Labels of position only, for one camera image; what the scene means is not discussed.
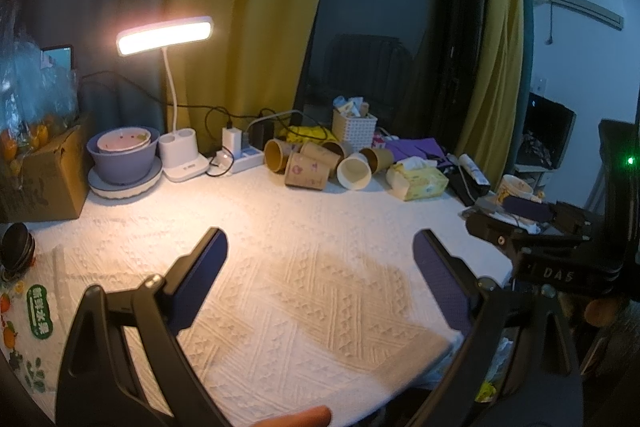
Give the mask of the fingertip at bottom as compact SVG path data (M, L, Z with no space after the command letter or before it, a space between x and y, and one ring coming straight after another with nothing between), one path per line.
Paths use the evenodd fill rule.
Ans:
M312 407L306 411L258 421L253 427L328 427L332 411L326 405Z

